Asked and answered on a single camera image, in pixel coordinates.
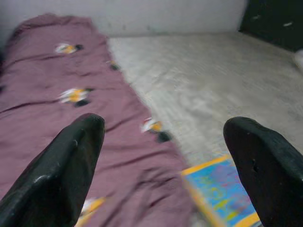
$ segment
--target white wall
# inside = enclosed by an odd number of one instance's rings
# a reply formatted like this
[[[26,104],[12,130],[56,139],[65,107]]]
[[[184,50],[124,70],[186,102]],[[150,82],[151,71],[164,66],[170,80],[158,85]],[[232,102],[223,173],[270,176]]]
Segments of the white wall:
[[[236,31],[247,0],[0,0],[0,45],[21,21],[89,16],[109,36]]]

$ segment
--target colorful book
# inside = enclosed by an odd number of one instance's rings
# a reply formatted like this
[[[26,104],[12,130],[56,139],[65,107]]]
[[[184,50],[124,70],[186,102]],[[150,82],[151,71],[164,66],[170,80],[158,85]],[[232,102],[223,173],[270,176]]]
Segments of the colorful book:
[[[261,225],[230,156],[186,169],[182,175],[198,208],[214,227]]]

